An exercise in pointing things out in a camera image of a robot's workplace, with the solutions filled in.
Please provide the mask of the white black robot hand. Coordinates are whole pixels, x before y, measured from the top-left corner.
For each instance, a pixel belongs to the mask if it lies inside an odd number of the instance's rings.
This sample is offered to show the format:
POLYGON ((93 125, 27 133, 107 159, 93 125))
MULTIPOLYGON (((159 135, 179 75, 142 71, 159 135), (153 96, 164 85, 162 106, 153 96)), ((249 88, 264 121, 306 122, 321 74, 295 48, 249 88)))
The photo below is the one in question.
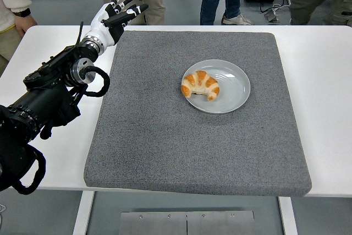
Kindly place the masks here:
POLYGON ((82 41, 96 45, 100 54, 114 46, 128 23, 149 7, 147 4, 130 5, 131 2, 132 0, 110 0, 104 4, 93 18, 91 29, 82 41))

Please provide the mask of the person's hand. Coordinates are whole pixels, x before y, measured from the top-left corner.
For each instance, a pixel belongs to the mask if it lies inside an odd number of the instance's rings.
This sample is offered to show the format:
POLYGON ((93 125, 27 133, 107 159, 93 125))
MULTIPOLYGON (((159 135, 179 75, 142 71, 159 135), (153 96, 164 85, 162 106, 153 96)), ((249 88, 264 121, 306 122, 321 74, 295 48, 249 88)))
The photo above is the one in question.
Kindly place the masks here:
POLYGON ((24 37, 25 33, 28 31, 29 28, 37 25, 37 22, 32 17, 32 15, 28 15, 26 17, 16 16, 14 18, 14 22, 15 22, 15 27, 16 27, 17 32, 19 33, 20 37, 24 37))

